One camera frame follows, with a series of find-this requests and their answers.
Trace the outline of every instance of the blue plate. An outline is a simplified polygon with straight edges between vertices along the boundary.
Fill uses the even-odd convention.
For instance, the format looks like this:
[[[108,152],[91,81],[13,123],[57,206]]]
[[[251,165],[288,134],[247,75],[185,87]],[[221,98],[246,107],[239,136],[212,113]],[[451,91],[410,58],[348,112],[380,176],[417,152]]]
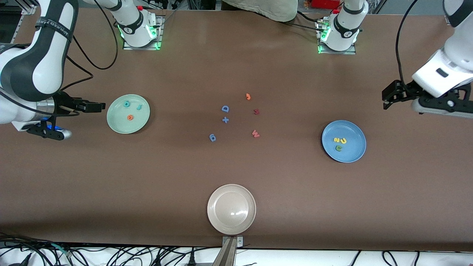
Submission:
[[[322,133],[322,145],[334,160],[350,163],[358,161],[365,154],[366,138],[354,123],[337,120],[325,127]]]

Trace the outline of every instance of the black strap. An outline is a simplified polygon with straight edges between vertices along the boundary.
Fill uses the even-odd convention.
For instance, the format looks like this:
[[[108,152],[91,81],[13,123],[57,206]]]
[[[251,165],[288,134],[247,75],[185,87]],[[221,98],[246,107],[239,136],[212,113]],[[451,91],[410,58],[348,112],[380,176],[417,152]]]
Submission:
[[[450,24],[453,27],[456,27],[460,25],[460,23],[462,23],[471,14],[471,12],[473,12],[473,0],[464,0],[462,5],[451,16],[447,14],[445,5],[444,11]]]
[[[66,37],[70,42],[72,41],[72,31],[66,28],[63,24],[54,21],[50,18],[46,17],[39,17],[38,21],[36,21],[36,28],[38,27],[48,27],[57,32],[59,32],[62,36]]]
[[[347,12],[348,14],[358,15],[359,13],[363,12],[363,9],[365,9],[365,3],[363,3],[363,6],[360,10],[350,10],[345,6],[345,3],[343,3],[343,10],[345,10],[345,12]]]
[[[118,3],[115,7],[108,9],[110,11],[118,11],[120,8],[122,8],[122,0],[118,0]]]
[[[140,16],[138,17],[138,20],[135,21],[135,23],[132,23],[130,25],[122,25],[122,24],[118,24],[118,26],[120,27],[120,29],[122,31],[124,31],[126,34],[134,34],[135,33],[135,30],[137,28],[139,28],[142,24],[143,24],[143,13],[139,12]]]
[[[334,22],[334,25],[335,25],[335,29],[337,29],[337,31],[340,32],[340,34],[342,35],[342,38],[344,38],[344,39],[348,39],[348,38],[352,37],[353,34],[355,34],[359,29],[359,26],[354,28],[354,29],[347,29],[347,28],[343,27],[338,22],[338,16],[335,17],[333,22]]]
[[[4,43],[0,43],[0,54],[2,54],[4,51],[6,51],[10,48],[25,49],[28,46],[30,46],[30,44],[4,44]]]

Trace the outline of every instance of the cable connector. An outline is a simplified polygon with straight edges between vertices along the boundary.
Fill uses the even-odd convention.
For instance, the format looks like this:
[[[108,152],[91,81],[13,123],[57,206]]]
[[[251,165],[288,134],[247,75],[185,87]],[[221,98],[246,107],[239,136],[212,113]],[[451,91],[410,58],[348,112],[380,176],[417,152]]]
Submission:
[[[195,257],[194,257],[194,248],[191,250],[191,257],[189,258],[189,263],[187,266],[196,266],[197,263],[195,263]]]

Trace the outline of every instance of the beige plate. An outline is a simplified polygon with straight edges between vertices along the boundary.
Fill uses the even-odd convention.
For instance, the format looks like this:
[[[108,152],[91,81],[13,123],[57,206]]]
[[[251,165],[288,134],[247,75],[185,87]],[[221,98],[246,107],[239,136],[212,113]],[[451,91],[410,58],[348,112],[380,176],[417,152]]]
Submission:
[[[256,203],[246,188],[235,184],[224,185],[210,196],[207,215],[210,223],[219,232],[237,235],[253,223]]]

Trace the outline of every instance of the white floor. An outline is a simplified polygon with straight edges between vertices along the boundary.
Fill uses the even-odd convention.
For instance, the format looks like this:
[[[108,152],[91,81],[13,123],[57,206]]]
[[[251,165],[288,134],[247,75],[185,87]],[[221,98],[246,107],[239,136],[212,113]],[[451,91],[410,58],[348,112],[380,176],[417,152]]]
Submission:
[[[8,249],[0,249],[0,254]],[[133,249],[131,253],[137,253],[140,248]],[[179,248],[176,251],[185,253],[190,251],[190,248]],[[152,252],[153,258],[156,257],[158,250]],[[87,259],[90,266],[106,266],[110,257],[117,252],[117,249],[108,248],[99,252],[88,252],[81,250],[81,253]],[[195,260],[197,263],[211,263],[219,252],[219,248],[201,250],[195,253]],[[29,251],[20,251],[19,249],[12,250],[0,257],[0,265],[8,266],[13,263],[20,263]],[[236,256],[236,266],[249,266],[256,263],[257,266],[349,266],[356,255],[356,251],[336,251],[336,250],[262,250],[262,249],[247,249],[239,250]],[[55,259],[51,252],[44,250],[44,254],[48,256],[54,264]],[[381,255],[381,251],[363,251],[356,260],[356,266],[388,266]],[[413,266],[416,253],[415,252],[392,252],[398,266]],[[166,264],[178,257],[178,254],[170,254],[162,260],[161,265]],[[138,259],[129,261],[125,266],[148,266],[151,262],[151,255],[145,254],[139,256],[142,262]],[[388,262],[394,265],[389,256]],[[123,264],[125,260],[130,258],[130,255],[120,257],[120,259],[111,265]],[[81,265],[73,257],[71,258],[75,266]],[[169,266],[174,266],[175,260],[169,263]],[[189,255],[181,260],[177,266],[187,265]],[[69,265],[65,256],[60,257],[61,265]],[[418,266],[469,266],[473,264],[473,254],[471,253],[452,253],[452,252],[421,252]],[[43,266],[42,259],[36,254],[30,258],[28,266]]]

